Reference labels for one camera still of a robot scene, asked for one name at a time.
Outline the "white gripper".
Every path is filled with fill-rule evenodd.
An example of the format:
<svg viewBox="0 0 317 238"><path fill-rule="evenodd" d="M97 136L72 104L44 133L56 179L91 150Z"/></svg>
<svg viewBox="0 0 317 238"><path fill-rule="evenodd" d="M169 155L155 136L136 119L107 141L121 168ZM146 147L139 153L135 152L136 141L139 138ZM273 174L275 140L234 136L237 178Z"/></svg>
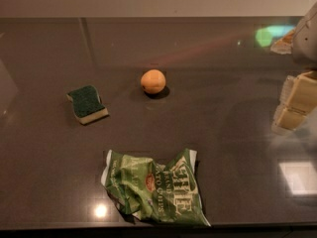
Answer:
<svg viewBox="0 0 317 238"><path fill-rule="evenodd" d="M298 22L292 39L292 56L299 64L317 64L317 2ZM289 75L280 103L298 113L310 113L317 106L317 71Z"/></svg>

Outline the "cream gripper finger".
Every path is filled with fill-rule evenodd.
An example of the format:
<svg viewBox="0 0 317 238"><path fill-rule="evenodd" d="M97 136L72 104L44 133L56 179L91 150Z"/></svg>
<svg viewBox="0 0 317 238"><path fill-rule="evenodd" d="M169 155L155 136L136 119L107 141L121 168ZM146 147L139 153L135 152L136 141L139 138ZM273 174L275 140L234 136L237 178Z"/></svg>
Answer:
<svg viewBox="0 0 317 238"><path fill-rule="evenodd" d="M306 115L285 105L278 105L273 115L271 131L278 135L286 135L295 131L305 120Z"/></svg>

